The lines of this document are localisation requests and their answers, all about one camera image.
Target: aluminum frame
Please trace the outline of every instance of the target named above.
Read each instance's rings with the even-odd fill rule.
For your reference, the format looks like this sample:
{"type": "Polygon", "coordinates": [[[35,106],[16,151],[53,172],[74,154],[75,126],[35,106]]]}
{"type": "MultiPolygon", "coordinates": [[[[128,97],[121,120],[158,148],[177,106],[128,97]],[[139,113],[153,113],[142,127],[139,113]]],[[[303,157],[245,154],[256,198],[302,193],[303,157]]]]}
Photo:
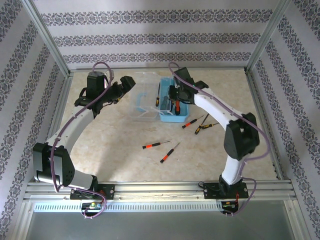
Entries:
{"type": "MultiPolygon", "coordinates": [[[[253,84],[253,79],[251,78],[251,75],[248,74],[247,72],[245,73],[246,75],[246,80],[248,82],[248,86],[251,92],[251,96],[253,99],[253,104],[255,106],[256,109],[256,113],[258,115],[259,118],[259,122],[262,126],[262,130],[264,131],[264,133],[266,134],[269,143],[272,143],[272,136],[270,136],[270,131],[268,130],[268,124],[266,122],[265,117],[263,116],[262,112],[263,109],[265,109],[265,106],[260,105],[259,100],[258,100],[258,93],[255,90],[254,84],[253,84]]],[[[274,167],[274,171],[276,173],[276,176],[279,180],[284,180],[284,175],[282,173],[281,167],[280,167],[280,163],[276,154],[276,151],[278,151],[278,149],[274,149],[274,147],[271,146],[271,155],[272,155],[272,159],[273,159],[273,167],[274,167]]]]}
{"type": "Polygon", "coordinates": [[[61,94],[59,96],[58,103],[56,105],[56,110],[51,122],[51,127],[49,129],[48,138],[52,137],[52,135],[56,133],[60,128],[61,121],[64,116],[64,111],[66,108],[72,80],[73,80],[72,76],[65,77],[65,80],[61,89],[61,94]]]}
{"type": "MultiPolygon", "coordinates": [[[[177,205],[189,206],[181,210],[184,212],[220,210],[221,202],[218,199],[204,199],[203,190],[198,187],[197,181],[100,183],[115,184],[114,200],[107,201],[110,207],[106,211],[163,212],[161,209],[159,211],[159,206],[166,206],[165,211],[180,211],[175,207],[177,205]],[[143,208],[141,206],[152,206],[152,208],[147,209],[147,207],[143,208]]],[[[254,184],[248,181],[246,181],[246,184],[250,194],[254,184]]],[[[69,206],[78,206],[81,201],[70,200],[70,192],[70,188],[63,188],[59,193],[56,193],[52,184],[30,182],[27,185],[18,222],[11,239],[26,239],[32,214],[35,207],[40,203],[47,206],[50,206],[50,203],[52,205],[58,204],[59,209],[49,210],[49,212],[75,212],[76,209],[69,206]]],[[[290,180],[258,180],[256,192],[251,200],[284,201],[294,237],[299,240],[311,239],[290,180]]]]}
{"type": "Polygon", "coordinates": [[[54,41],[54,38],[51,36],[50,31],[48,30],[43,18],[41,17],[35,3],[33,0],[21,0],[23,6],[28,12],[30,18],[34,22],[36,28],[38,29],[44,43],[47,45],[50,53],[52,54],[54,60],[57,62],[60,70],[63,75],[67,77],[69,75],[68,65],[63,58],[60,50],[58,49],[57,44],[54,41]]]}
{"type": "Polygon", "coordinates": [[[291,0],[280,0],[276,5],[268,24],[266,25],[257,45],[255,46],[247,65],[245,66],[247,73],[249,73],[254,68],[261,53],[265,49],[265,46],[267,45],[271,35],[275,31],[281,17],[285,13],[290,3],[291,0]]]}

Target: orange-handled screwdriver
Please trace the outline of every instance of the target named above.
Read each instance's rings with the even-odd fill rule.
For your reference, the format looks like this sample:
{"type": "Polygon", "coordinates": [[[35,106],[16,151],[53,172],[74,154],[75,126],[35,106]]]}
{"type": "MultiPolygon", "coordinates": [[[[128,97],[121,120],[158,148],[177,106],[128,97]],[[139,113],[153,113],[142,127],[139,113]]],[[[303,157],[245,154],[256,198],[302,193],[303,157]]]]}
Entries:
{"type": "Polygon", "coordinates": [[[174,112],[175,112],[175,115],[180,115],[180,102],[178,100],[175,101],[174,112]]]}
{"type": "Polygon", "coordinates": [[[158,86],[158,96],[156,97],[156,101],[155,101],[155,106],[158,107],[159,106],[159,93],[160,93],[160,84],[161,82],[159,82],[159,86],[158,86]]]}
{"type": "Polygon", "coordinates": [[[156,143],[154,143],[154,144],[142,146],[142,149],[149,149],[149,148],[152,148],[152,147],[155,147],[155,146],[159,146],[159,145],[161,145],[161,144],[165,144],[165,143],[168,143],[168,142],[170,142],[170,141],[156,142],[156,143]]]}
{"type": "Polygon", "coordinates": [[[203,119],[202,123],[198,126],[198,128],[195,130],[194,134],[198,134],[200,129],[202,128],[202,125],[205,123],[207,117],[209,116],[209,113],[205,116],[205,118],[203,119]]]}
{"type": "Polygon", "coordinates": [[[170,156],[170,154],[172,154],[174,152],[174,150],[176,149],[176,147],[178,147],[178,145],[180,144],[180,142],[174,147],[172,148],[160,161],[160,163],[164,163],[164,161],[170,156]]]}
{"type": "Polygon", "coordinates": [[[199,120],[200,118],[202,118],[204,115],[202,115],[201,117],[198,117],[196,119],[193,119],[191,122],[188,122],[186,125],[183,125],[182,128],[186,128],[188,126],[190,126],[191,124],[195,123],[197,120],[199,120]]]}
{"type": "Polygon", "coordinates": [[[211,127],[213,127],[214,125],[217,125],[217,124],[219,124],[219,123],[207,124],[207,125],[202,126],[202,129],[208,129],[208,128],[211,128],[211,127]]]}

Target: white wall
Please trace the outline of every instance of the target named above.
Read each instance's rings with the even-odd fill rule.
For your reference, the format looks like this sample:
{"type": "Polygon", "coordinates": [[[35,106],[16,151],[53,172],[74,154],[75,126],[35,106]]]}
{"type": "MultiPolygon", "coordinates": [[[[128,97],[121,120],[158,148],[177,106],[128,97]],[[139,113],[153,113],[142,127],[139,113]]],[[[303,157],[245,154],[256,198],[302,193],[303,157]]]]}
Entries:
{"type": "Polygon", "coordinates": [[[47,139],[64,76],[20,1],[0,1],[0,239],[9,238],[32,147],[47,139]]]}
{"type": "Polygon", "coordinates": [[[244,67],[278,0],[35,0],[70,69],[244,67]]]}
{"type": "Polygon", "coordinates": [[[252,73],[312,239],[320,239],[319,17],[319,1],[292,1],[252,73]]]}

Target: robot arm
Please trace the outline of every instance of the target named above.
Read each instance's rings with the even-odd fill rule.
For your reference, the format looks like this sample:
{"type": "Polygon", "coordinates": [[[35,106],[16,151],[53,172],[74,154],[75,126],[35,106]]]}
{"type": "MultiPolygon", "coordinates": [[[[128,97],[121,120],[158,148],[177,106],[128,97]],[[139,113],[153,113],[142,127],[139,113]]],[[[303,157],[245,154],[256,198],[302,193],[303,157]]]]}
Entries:
{"type": "MultiPolygon", "coordinates": [[[[243,114],[233,109],[217,97],[207,84],[202,81],[194,82],[187,68],[180,68],[174,73],[193,86],[217,98],[237,115],[243,116],[245,119],[257,125],[256,118],[252,113],[243,114]]],[[[236,189],[237,185],[242,182],[240,173],[244,160],[253,153],[256,146],[260,143],[258,131],[246,122],[230,114],[215,100],[183,84],[176,77],[174,77],[174,80],[177,86],[172,85],[169,88],[169,98],[171,100],[179,100],[197,105],[215,118],[225,130],[223,146],[227,153],[227,159],[224,171],[219,178],[219,189],[222,195],[226,195],[229,190],[232,190],[232,188],[236,189]]]]}
{"type": "Polygon", "coordinates": [[[32,149],[32,155],[34,178],[36,180],[53,183],[50,153],[58,134],[65,128],[59,137],[59,142],[55,146],[53,155],[56,184],[58,186],[97,191],[97,177],[75,169],[70,158],[71,150],[84,129],[101,112],[104,107],[103,104],[116,104],[136,84],[132,77],[122,77],[120,79],[121,84],[113,83],[98,101],[77,116],[76,114],[82,108],[93,102],[105,91],[105,79],[107,77],[103,72],[90,72],[87,77],[87,87],[81,91],[79,98],[75,101],[72,115],[68,119],[74,118],[71,123],[67,128],[65,128],[66,126],[60,128],[46,143],[38,142],[35,144],[32,149]]]}

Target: beige floor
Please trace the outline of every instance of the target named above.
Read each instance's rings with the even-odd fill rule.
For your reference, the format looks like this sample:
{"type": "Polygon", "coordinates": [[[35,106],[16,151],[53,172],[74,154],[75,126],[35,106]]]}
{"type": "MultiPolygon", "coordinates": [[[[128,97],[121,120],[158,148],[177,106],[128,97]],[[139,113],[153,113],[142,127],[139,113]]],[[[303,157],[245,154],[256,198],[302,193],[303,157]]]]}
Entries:
{"type": "MultiPolygon", "coordinates": [[[[136,70],[115,71],[115,81],[124,75],[138,83],[136,70]]],[[[243,69],[189,70],[195,81],[202,80],[229,105],[243,113],[256,109],[243,69]]],[[[160,76],[170,76],[167,69],[156,70],[160,76]]],[[[86,86],[87,72],[76,73],[65,107],[62,124],[71,114],[73,103],[86,86]]],[[[199,122],[186,129],[181,123],[132,121],[129,117],[130,95],[118,104],[105,107],[101,114],[83,131],[71,152],[71,159],[79,171],[93,174],[99,181],[210,181],[218,180],[226,163],[223,148],[224,130],[215,126],[194,134],[199,122]],[[142,149],[142,145],[172,139],[172,142],[142,149]],[[179,147],[164,164],[160,160],[178,142],[179,147]]],[[[205,114],[197,106],[190,106],[188,120],[205,114]]],[[[206,123],[216,121],[209,116],[206,123]]],[[[254,155],[262,154],[266,144],[261,139],[254,155]]],[[[246,177],[257,180],[276,179],[271,156],[250,162],[243,171],[246,177]]]]}

